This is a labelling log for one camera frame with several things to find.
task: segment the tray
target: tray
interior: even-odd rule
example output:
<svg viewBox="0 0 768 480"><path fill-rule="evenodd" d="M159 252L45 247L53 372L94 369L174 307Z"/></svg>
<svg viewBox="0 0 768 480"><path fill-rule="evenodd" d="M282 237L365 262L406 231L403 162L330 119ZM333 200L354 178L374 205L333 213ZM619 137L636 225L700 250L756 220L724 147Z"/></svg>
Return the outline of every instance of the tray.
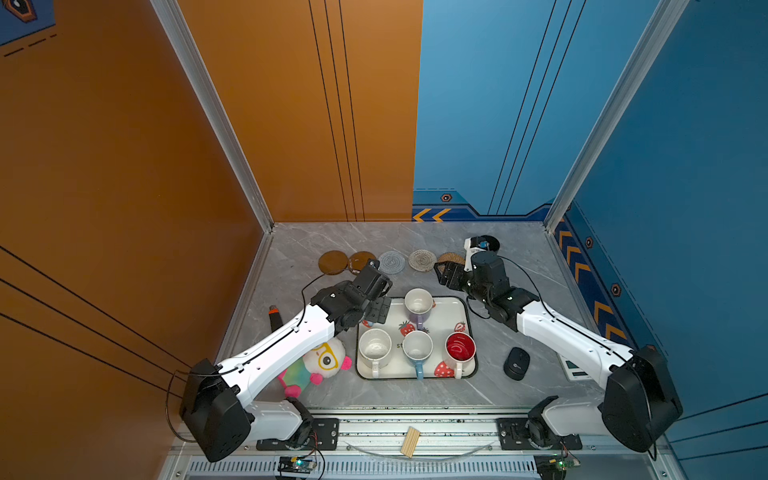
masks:
<svg viewBox="0 0 768 480"><path fill-rule="evenodd" d="M465 332L474 338L472 335L472 326L469 324L469 315L467 314L467 306L464 303L464 300L455 296L436 296L434 299L435 306L432 308L429 319L424 323L424 327L429 330L429 336L432 337L433 344L432 355L426 362L424 362L424 378L453 380L453 377L443 378L435 376L435 369L442 362L445 340L448 338L448 335L455 332L454 328L456 327L456 324L461 322L466 324ZM357 344L355 346L356 370L358 375L366 380L416 380L416 370L402 351L402 340L405 336L400 333L400 326L403 323L409 323L408 310L406 310L404 299L400 297L392 299L392 305L389 307L389 315L386 317L386 322L369 323L368 325L370 326L366 325L366 323L360 323L358 325ZM385 330L389 336L392 337L392 347L395 349L389 364L379 372L378 379L373 378L371 368L363 363L358 348L360 336L371 328ZM475 357L467 363L462 379L467 379L473 376L477 370L477 356L475 355Z"/></svg>

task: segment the yellow arrow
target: yellow arrow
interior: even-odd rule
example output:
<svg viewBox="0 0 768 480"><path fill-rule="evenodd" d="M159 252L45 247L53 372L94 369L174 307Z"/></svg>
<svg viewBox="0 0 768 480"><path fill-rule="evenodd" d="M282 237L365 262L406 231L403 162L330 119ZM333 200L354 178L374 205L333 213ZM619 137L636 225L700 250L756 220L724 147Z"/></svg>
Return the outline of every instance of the yellow arrow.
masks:
<svg viewBox="0 0 768 480"><path fill-rule="evenodd" d="M618 328L616 328L613 325L606 325L605 326L605 338L610 340L612 333L615 333L616 335L619 335L621 338L623 338L625 340L627 339L627 336L624 335L624 332L622 332L621 330L619 330Z"/></svg>
<svg viewBox="0 0 768 480"><path fill-rule="evenodd" d="M437 214L437 215L435 215L434 217L432 217L432 219L433 219L435 222L442 222L443 220L442 220L442 218L440 218L440 217L441 217L443 214L446 214L446 213L448 213L449 211L451 211L451 209L450 209L450 208L446 208L445 210L441 211L439 214Z"/></svg>
<svg viewBox="0 0 768 480"><path fill-rule="evenodd" d="M586 270L588 272L592 271L592 269L588 265L584 265L583 263L576 262L576 271L574 272L574 276L576 277L576 283L578 283L578 273L582 270Z"/></svg>
<svg viewBox="0 0 768 480"><path fill-rule="evenodd" d="M424 220L422 220L422 215L426 214L430 210L431 208L425 208L424 210L418 212L416 215L413 216L413 220L416 220L417 222L423 222Z"/></svg>
<svg viewBox="0 0 768 480"><path fill-rule="evenodd" d="M566 231L566 230L561 230L561 232L560 232L560 250L563 250L563 237L573 237L573 234L571 232Z"/></svg>
<svg viewBox="0 0 768 480"><path fill-rule="evenodd" d="M568 264L568 266L571 266L571 252L581 253L581 250L579 250L577 247L568 247L566 250L568 251L568 255L565 256L565 262Z"/></svg>
<svg viewBox="0 0 768 480"><path fill-rule="evenodd" d="M614 314L614 311L605 303L595 302L594 303L594 322L600 323L600 320L598 319L600 316L600 310L603 310L604 312L608 312L611 315Z"/></svg>

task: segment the strawberry tray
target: strawberry tray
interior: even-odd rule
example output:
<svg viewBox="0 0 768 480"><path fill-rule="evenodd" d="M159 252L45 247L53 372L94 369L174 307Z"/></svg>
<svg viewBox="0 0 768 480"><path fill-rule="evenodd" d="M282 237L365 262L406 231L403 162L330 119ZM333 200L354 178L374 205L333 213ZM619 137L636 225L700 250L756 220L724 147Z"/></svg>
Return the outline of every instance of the strawberry tray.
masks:
<svg viewBox="0 0 768 480"><path fill-rule="evenodd" d="M454 379L453 370L448 369L442 362L445 351L445 341L454 332L463 331L472 336L472 327L469 325L469 315L464 300L455 296L436 296L435 306L432 308L429 318L424 322L424 327L432 337L432 355L424 362L425 379ZM359 350L360 336L368 329L379 328L386 331L392 337L392 359L389 364L379 372L379 378L374 379L371 368L367 366ZM415 325L408 321L408 310L404 299L393 298L389 308L389 315L384 323L360 323L357 327L356 370L358 375L366 380L416 380L416 370L402 351L402 340L406 334L415 329ZM469 361L465 366L463 379L473 376L478 370L477 357Z"/></svg>

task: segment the wooden block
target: wooden block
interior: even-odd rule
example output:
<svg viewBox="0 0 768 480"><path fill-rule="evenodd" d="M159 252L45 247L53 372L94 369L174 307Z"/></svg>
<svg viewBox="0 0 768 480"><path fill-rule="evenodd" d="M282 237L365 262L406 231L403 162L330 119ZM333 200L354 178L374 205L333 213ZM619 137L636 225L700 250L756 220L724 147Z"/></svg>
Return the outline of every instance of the wooden block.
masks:
<svg viewBox="0 0 768 480"><path fill-rule="evenodd" d="M413 452L416 450L416 443L419 442L419 436L421 436L419 430L413 427L408 427L408 433L406 433L406 440L403 442L400 448L400 453L408 458L413 458Z"/></svg>

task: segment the orange wall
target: orange wall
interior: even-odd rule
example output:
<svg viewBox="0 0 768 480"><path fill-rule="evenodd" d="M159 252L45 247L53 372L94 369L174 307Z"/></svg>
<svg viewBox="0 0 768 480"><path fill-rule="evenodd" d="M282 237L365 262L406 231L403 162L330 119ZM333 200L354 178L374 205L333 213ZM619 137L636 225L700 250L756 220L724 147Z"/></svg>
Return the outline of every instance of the orange wall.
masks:
<svg viewBox="0 0 768 480"><path fill-rule="evenodd" d="M257 220L150 3L56 2L55 14L0 51L25 46L0 56L0 245L186 363L212 359ZM0 278L185 368L2 251ZM0 313L162 389L170 378L3 283ZM161 389L6 318L0 356L0 476L157 475L172 439Z"/></svg>
<svg viewBox="0 0 768 480"><path fill-rule="evenodd" d="M180 2L275 221L408 220L422 2Z"/></svg>

